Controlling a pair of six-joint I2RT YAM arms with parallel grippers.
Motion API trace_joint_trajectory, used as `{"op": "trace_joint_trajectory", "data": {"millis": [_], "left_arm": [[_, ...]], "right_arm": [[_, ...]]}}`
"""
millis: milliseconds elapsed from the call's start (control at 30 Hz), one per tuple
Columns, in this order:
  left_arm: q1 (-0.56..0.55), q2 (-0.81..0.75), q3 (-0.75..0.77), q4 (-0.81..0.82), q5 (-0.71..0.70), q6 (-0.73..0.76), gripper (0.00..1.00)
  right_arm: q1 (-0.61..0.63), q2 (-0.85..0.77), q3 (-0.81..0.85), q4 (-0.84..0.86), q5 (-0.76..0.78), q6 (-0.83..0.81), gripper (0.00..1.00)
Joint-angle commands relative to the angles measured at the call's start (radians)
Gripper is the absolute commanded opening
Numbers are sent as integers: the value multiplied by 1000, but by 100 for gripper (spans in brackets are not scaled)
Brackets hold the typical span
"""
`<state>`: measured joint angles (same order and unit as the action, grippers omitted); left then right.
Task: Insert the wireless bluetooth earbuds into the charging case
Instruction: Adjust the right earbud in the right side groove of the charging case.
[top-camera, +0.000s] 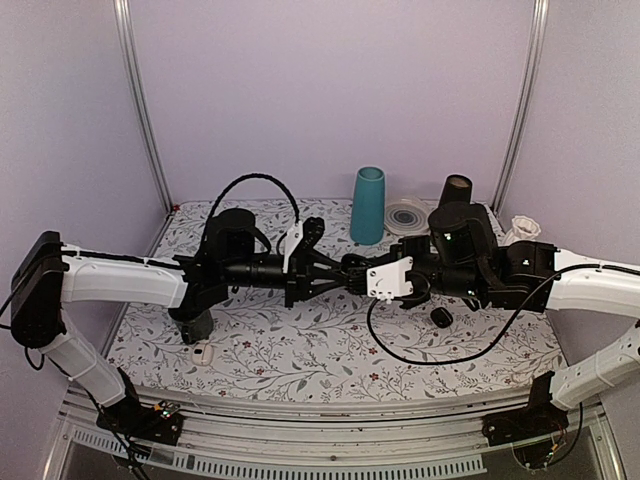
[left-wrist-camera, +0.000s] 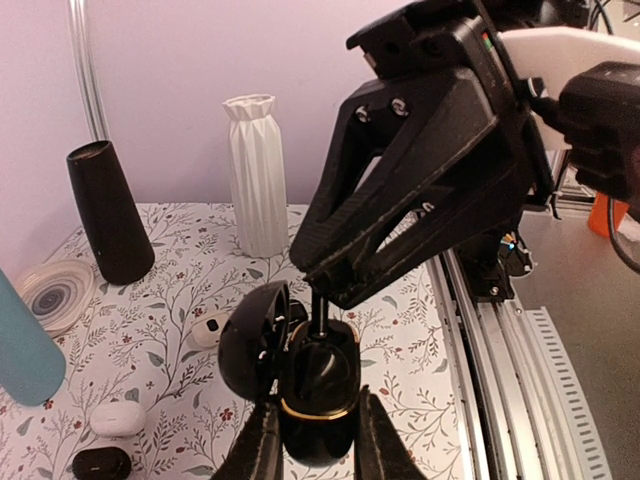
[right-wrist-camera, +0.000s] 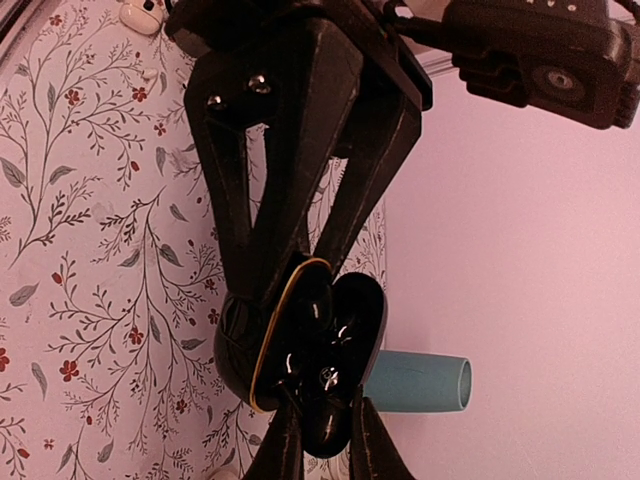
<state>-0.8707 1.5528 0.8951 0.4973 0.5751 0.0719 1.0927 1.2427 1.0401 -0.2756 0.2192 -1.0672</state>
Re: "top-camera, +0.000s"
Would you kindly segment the black gold-trimmed earbud charging case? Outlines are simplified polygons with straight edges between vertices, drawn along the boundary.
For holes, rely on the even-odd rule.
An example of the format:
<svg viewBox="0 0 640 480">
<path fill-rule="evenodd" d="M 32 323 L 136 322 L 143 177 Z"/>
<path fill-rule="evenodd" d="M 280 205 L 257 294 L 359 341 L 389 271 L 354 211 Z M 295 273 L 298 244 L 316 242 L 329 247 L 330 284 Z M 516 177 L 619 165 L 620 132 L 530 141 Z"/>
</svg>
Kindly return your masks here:
<svg viewBox="0 0 640 480">
<path fill-rule="evenodd" d="M 372 262 L 369 258 L 353 253 L 345 254 L 340 261 L 340 269 L 343 273 L 348 273 L 354 269 L 367 270 L 371 265 Z"/>
</svg>

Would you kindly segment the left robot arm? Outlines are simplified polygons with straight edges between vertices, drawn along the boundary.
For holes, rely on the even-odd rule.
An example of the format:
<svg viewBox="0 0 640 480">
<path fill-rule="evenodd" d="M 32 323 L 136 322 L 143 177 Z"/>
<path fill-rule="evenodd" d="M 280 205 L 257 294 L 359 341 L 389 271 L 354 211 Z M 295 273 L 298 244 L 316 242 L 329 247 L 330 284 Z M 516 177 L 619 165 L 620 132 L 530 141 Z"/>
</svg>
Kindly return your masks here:
<svg viewBox="0 0 640 480">
<path fill-rule="evenodd" d="M 57 364 L 93 398 L 107 423 L 141 433 L 158 407 L 141 405 L 135 387 L 119 368 L 64 319 L 66 303 L 106 301 L 162 306 L 187 344 L 209 336 L 211 307 L 227 300 L 232 287 L 281 289 L 285 304 L 348 287 L 347 266 L 316 250 L 324 234 L 319 217 L 296 218 L 283 235 L 282 252 L 257 228 L 255 215 L 213 205 L 193 256 L 170 260 L 84 251 L 65 244 L 55 231 L 40 235 L 12 278 L 1 307 L 6 329 L 25 351 L 37 350 Z"/>
</svg>

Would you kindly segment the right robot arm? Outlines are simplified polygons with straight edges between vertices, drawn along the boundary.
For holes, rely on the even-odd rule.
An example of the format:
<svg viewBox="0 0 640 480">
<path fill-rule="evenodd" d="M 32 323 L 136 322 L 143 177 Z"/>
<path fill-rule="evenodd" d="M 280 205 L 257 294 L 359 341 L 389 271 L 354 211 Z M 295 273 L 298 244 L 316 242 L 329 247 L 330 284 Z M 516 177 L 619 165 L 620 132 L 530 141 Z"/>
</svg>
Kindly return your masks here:
<svg viewBox="0 0 640 480">
<path fill-rule="evenodd" d="M 431 293 L 459 298 L 470 308 L 487 306 L 511 311 L 502 330 L 486 347 L 467 357 L 420 366 L 466 363 L 491 351 L 521 312 L 578 310 L 635 317 L 639 321 L 639 266 L 581 256 L 553 244 L 521 240 L 499 246 L 483 205 L 454 201 L 428 217 L 430 234 L 401 238 L 385 256 L 384 301 L 399 299 L 412 309 Z M 570 410 L 594 394 L 613 388 L 639 371 L 639 325 L 614 343 L 545 380 L 533 381 L 543 397 L 523 407 L 517 427 L 537 436 L 552 424 L 556 410 Z"/>
</svg>

